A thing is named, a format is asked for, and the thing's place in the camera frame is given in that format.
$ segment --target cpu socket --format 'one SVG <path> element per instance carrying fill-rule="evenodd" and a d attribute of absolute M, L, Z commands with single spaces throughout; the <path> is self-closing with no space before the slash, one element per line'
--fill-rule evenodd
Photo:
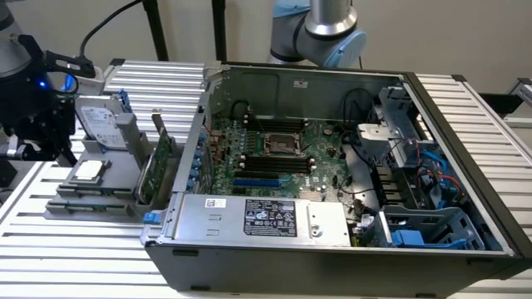
<path fill-rule="evenodd" d="M 264 154 L 291 154 L 302 156 L 302 136 L 296 134 L 267 133 L 264 135 Z"/>

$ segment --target warning label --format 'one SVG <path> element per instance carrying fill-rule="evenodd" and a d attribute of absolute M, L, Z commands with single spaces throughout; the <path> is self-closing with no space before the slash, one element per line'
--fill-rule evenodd
<path fill-rule="evenodd" d="M 244 233 L 246 235 L 298 237 L 295 202 L 247 199 Z"/>

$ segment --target metal stand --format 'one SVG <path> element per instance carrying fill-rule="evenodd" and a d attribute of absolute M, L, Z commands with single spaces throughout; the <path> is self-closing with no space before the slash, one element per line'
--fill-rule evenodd
<path fill-rule="evenodd" d="M 216 60 L 227 61 L 226 0 L 211 0 L 214 8 Z"/>
<path fill-rule="evenodd" d="M 148 0 L 143 2 L 144 10 L 148 16 L 151 37 L 156 47 L 158 60 L 170 61 L 167 42 L 164 41 L 163 24 L 160 22 L 158 0 Z"/>

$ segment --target white label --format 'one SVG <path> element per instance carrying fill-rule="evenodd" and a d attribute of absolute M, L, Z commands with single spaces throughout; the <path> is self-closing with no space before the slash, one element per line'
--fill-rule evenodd
<path fill-rule="evenodd" d="M 126 148 L 120 129 L 116 126 L 114 113 L 99 107 L 82 107 L 86 125 L 90 127 L 96 141 L 111 149 Z"/>
<path fill-rule="evenodd" d="M 294 87 L 295 88 L 307 88 L 308 87 L 308 82 L 307 81 L 294 81 Z"/>
<path fill-rule="evenodd" d="M 206 207 L 226 207 L 226 199 L 224 198 L 206 199 Z"/>

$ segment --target green circuit board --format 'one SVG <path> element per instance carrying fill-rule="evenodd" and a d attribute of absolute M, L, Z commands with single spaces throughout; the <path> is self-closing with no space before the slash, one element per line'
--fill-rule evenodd
<path fill-rule="evenodd" d="M 164 173 L 167 171 L 167 163 L 171 157 L 171 144 L 172 139 L 168 135 L 167 129 L 160 131 L 158 147 L 150 158 L 150 164 L 146 169 L 144 181 L 140 186 L 140 195 L 143 201 L 150 203 L 156 196 L 164 180 Z"/>
<path fill-rule="evenodd" d="M 332 134 L 327 136 L 324 130 L 331 130 Z M 312 173 L 279 173 L 282 187 L 246 187 L 246 194 L 234 194 L 235 172 L 240 171 L 239 162 L 243 153 L 250 156 L 274 156 L 294 158 L 291 153 L 279 152 L 264 153 L 264 135 L 278 134 L 274 131 L 252 131 L 244 128 L 240 121 L 231 121 L 228 118 L 214 119 L 215 135 L 219 137 L 211 145 L 215 156 L 215 177 L 212 194 L 216 195 L 248 195 L 259 197 L 290 197 L 308 198 L 322 197 L 320 192 L 326 186 L 326 200 L 338 201 L 338 189 L 334 188 L 334 177 L 338 180 L 348 175 L 346 160 L 340 158 L 342 134 L 334 132 L 334 125 L 326 121 L 310 120 L 299 134 L 299 148 L 302 154 L 296 158 L 314 158 L 316 169 Z"/>

